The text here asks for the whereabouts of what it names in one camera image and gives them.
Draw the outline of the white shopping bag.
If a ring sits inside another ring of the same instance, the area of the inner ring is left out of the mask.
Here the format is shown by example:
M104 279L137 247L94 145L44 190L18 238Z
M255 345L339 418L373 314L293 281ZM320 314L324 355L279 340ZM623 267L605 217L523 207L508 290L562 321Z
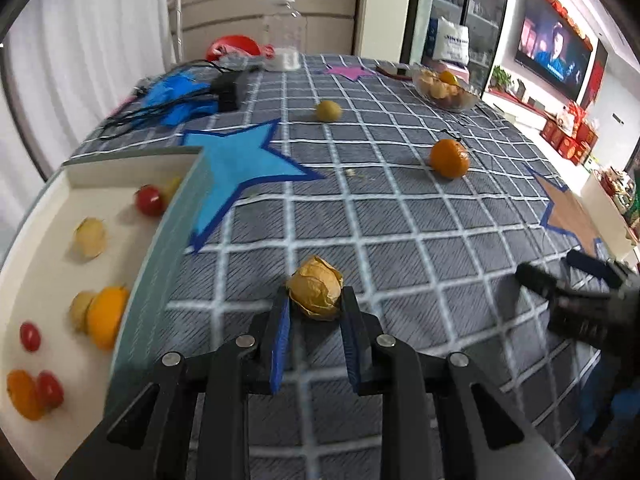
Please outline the white shopping bag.
M469 64L469 29L446 18L432 18L430 23L434 32L433 53L435 61Z

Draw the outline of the red gift boxes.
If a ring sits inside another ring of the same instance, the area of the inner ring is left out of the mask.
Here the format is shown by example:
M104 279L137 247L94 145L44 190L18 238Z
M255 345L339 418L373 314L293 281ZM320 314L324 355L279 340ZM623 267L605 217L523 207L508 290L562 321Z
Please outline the red gift boxes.
M583 165L591 155L599 137L586 111L575 102L564 105L556 114L544 113L546 123L540 136L574 166Z

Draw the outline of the large orange mandarin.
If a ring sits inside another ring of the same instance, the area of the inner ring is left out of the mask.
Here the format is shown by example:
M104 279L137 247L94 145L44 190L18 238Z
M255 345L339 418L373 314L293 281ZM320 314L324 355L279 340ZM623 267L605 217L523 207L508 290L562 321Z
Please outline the large orange mandarin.
M459 179L470 168L470 156L459 141L442 139L437 141L431 149L430 165L443 178Z

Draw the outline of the wall television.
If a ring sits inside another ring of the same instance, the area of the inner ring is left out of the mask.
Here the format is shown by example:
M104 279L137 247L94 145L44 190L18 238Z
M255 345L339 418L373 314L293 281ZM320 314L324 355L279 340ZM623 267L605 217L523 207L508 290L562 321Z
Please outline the wall television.
M580 93L593 46L548 0L525 0L515 61L542 78L567 99Z

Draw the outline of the yellow fruit beside orange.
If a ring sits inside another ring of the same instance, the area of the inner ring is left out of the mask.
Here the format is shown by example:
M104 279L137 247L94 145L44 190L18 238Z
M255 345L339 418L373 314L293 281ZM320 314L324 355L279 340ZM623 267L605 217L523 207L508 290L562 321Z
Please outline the yellow fruit beside orange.
M77 333L88 333L87 313L96 298L96 293L92 290L82 290L74 297L68 308L68 318L73 329Z

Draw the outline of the blue felt star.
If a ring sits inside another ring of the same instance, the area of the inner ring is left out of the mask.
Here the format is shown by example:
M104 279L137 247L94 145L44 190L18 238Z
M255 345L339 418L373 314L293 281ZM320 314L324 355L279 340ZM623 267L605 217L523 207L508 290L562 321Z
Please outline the blue felt star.
M270 146L280 122L261 122L231 132L186 130L182 144L202 148L213 184L196 217L190 245L199 252L210 234L240 198L254 185L320 180L322 175Z

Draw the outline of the red plastic stool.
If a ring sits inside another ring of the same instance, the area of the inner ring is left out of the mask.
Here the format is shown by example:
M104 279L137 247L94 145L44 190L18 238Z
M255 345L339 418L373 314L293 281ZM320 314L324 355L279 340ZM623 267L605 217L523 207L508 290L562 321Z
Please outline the red plastic stool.
M206 50L205 59L208 62L218 62L226 55L261 56L259 44L244 35L228 35L214 40Z

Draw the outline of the black power adapter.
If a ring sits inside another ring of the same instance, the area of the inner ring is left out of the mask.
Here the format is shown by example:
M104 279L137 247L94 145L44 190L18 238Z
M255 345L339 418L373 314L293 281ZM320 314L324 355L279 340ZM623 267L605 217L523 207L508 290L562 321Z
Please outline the black power adapter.
M247 70L220 74L209 85L209 92L217 102L218 113L236 112L247 94L250 73Z

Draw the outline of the white kitchen counter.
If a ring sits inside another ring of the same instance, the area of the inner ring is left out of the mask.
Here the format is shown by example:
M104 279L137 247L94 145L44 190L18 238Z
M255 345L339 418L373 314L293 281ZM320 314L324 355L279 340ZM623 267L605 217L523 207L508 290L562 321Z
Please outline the white kitchen counter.
M295 0L306 20L302 51L307 54L349 54L354 43L357 0ZM223 36L243 35L264 41L264 16L274 0L181 0L168 4L172 38L182 40L183 58L204 58Z

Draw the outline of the small orange in tray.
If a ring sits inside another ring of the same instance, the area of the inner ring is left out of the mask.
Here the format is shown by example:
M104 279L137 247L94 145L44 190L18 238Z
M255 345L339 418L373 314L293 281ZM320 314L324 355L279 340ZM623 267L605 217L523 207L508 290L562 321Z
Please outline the small orange in tray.
M11 370L6 376L6 392L24 418L35 422L44 415L35 379L26 370Z

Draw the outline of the husked physalis fruit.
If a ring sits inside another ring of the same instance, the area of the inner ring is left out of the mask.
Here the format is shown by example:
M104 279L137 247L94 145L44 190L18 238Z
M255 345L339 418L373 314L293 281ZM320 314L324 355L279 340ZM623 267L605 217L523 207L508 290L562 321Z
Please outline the husked physalis fruit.
M288 296L299 309L316 321L333 321L344 286L341 272L317 255L310 255L286 281Z

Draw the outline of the glass fruit bowl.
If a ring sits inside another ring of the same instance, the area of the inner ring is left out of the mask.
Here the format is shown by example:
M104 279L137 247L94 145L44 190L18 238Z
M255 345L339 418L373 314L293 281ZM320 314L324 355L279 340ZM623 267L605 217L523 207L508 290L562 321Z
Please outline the glass fruit bowl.
M480 100L448 70L436 73L429 68L415 67L411 71L411 78L416 92L422 99L448 112L465 112Z

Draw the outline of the clear plastic bottle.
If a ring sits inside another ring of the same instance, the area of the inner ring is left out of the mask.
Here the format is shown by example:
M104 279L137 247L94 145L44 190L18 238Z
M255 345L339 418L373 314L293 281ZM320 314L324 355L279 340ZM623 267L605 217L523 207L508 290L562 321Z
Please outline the clear plastic bottle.
M296 9L296 0L271 0L264 24L264 67L268 72L300 69L306 18Z

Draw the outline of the green fruit tray corner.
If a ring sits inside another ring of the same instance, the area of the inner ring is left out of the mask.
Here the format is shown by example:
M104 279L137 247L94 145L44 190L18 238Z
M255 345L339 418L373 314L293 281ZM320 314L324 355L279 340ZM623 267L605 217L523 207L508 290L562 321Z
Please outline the green fruit tray corner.
M162 187L160 195L165 204L169 204L172 201L181 183L182 177L174 177Z

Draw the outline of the red cherry tomato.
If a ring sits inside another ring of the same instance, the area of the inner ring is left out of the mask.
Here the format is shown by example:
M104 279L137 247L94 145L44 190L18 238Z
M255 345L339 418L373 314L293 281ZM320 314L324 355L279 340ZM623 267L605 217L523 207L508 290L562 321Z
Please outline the red cherry tomato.
M161 217L165 211L165 203L160 189L152 184L142 185L134 194L134 206L144 216Z

